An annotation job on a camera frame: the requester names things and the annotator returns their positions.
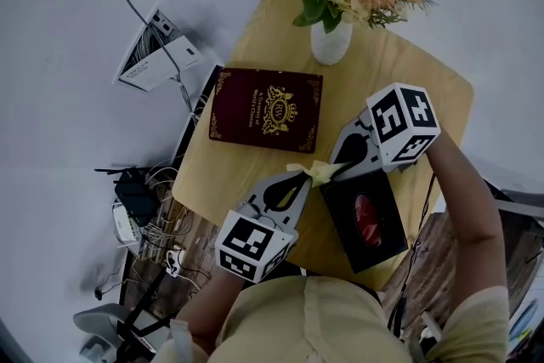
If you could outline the white modem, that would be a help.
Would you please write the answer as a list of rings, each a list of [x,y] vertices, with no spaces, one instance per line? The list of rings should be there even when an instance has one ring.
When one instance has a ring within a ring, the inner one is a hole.
[[[128,245],[136,243],[139,240],[138,227],[128,216],[127,209],[121,203],[116,203],[112,207],[112,214],[118,240]]]

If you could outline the black router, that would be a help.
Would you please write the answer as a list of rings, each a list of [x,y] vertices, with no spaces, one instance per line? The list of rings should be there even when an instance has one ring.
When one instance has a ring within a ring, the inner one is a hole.
[[[161,203],[157,194],[146,183],[150,167],[95,168],[94,171],[119,176],[114,181],[116,197],[127,210],[128,217],[138,227],[147,226],[157,216]]]

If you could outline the black tissue box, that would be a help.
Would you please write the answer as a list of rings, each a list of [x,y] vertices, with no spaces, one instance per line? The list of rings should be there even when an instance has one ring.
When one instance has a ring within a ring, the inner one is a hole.
[[[378,170],[320,187],[352,271],[357,274],[407,250],[388,182]]]

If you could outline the person's pale yellow top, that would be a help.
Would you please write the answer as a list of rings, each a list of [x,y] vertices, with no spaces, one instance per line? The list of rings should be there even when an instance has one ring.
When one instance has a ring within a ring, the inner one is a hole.
[[[505,363],[507,289],[462,302],[427,353],[402,343],[367,291],[339,279],[291,276],[241,292],[212,353],[179,332],[151,363]]]

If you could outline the pale yellow cloth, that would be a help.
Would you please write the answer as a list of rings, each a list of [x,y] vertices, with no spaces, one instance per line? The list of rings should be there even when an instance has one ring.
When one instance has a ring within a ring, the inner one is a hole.
[[[303,171],[312,179],[312,187],[315,188],[330,183],[333,175],[347,165],[347,162],[330,164],[314,160],[310,168],[299,163],[289,163],[286,165],[286,170],[287,172]]]

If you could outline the person's right forearm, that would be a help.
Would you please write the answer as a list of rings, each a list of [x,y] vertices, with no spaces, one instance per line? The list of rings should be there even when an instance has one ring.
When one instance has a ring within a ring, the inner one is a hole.
[[[479,291],[507,284],[502,221],[489,187],[446,131],[426,155],[456,238],[455,308]]]

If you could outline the white textured vase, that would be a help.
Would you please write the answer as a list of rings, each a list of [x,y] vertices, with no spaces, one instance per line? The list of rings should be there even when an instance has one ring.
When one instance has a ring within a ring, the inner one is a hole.
[[[315,60],[322,65],[335,65],[347,53],[351,42],[353,24],[343,20],[337,27],[325,32],[323,22],[310,27],[310,47]]]

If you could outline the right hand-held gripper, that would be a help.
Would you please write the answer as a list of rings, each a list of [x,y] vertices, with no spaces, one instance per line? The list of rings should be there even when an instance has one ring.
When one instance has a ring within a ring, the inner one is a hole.
[[[416,162],[441,133],[425,88],[394,82],[367,98],[366,104],[371,124],[357,116],[343,127],[332,149],[330,163],[341,165],[333,182],[374,172],[382,165]],[[372,131],[378,148],[371,141]]]

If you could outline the grey office chair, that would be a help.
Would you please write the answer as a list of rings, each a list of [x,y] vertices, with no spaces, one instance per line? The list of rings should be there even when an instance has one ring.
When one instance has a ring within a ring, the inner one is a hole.
[[[82,363],[150,363],[170,333],[169,320],[116,303],[79,312],[73,322],[89,335]]]

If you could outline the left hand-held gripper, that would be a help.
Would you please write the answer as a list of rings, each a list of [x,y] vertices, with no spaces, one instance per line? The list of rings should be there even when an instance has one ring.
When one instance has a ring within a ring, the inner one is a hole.
[[[216,265],[259,283],[298,240],[296,230],[312,188],[306,173],[278,173],[258,182],[249,199],[230,210],[214,244]]]

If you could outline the maroon book with gold print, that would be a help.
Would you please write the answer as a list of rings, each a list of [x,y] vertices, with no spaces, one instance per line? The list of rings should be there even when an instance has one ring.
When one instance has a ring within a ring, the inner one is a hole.
[[[215,84],[209,139],[315,152],[323,76],[223,68]]]

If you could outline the white power adapter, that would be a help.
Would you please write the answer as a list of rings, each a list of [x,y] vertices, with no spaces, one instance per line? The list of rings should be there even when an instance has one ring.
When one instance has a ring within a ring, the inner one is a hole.
[[[166,263],[167,263],[167,273],[171,277],[178,277],[180,274],[180,271],[182,269],[182,263],[184,260],[184,255],[186,254],[186,250],[181,248],[177,250],[169,250],[167,252],[166,256]]]

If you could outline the open wall wiring box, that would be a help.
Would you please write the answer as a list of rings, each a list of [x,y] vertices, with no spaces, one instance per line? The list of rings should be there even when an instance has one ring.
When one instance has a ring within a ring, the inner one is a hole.
[[[147,91],[149,84],[147,79],[144,79],[144,85],[134,84],[133,79],[147,69],[149,57],[155,51],[162,51],[162,46],[172,43],[181,36],[180,29],[160,9],[156,9],[150,17],[149,24],[131,49],[116,80]]]

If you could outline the person's left forearm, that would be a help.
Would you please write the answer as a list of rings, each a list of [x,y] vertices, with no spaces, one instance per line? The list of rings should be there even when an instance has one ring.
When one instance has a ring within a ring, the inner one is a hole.
[[[176,320],[187,324],[193,342],[207,354],[216,348],[218,335],[246,280],[222,268],[178,312]]]

